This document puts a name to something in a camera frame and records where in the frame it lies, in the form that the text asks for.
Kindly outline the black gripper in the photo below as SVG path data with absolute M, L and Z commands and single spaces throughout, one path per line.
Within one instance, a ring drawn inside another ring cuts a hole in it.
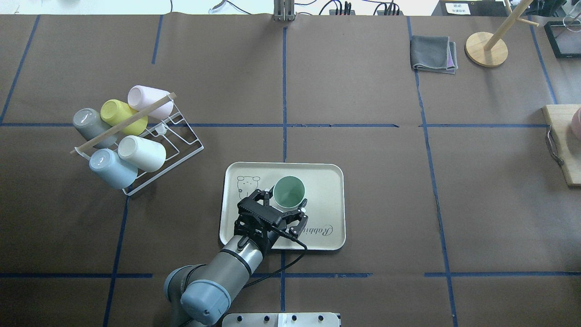
M 303 199 L 297 209 L 283 213 L 269 206 L 272 195 L 272 191 L 267 189 L 255 189 L 249 197 L 238 203 L 239 217 L 235 221 L 234 235 L 241 236 L 241 240 L 236 245 L 237 250 L 243 250 L 249 241 L 252 241 L 261 253 L 266 255 L 279 238 L 276 231 L 284 230 L 295 221 L 298 221 L 298 224 L 289 228 L 289 234 L 299 237 L 303 232 L 308 221 L 303 208 L 308 200 Z

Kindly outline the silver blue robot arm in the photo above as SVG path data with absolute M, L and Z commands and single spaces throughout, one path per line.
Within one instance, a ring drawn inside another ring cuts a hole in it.
M 209 264 L 175 269 L 164 282 L 172 327 L 210 326 L 227 312 L 278 238 L 295 241 L 306 223 L 303 207 L 283 213 L 272 192 L 255 190 L 238 203 L 234 236 Z

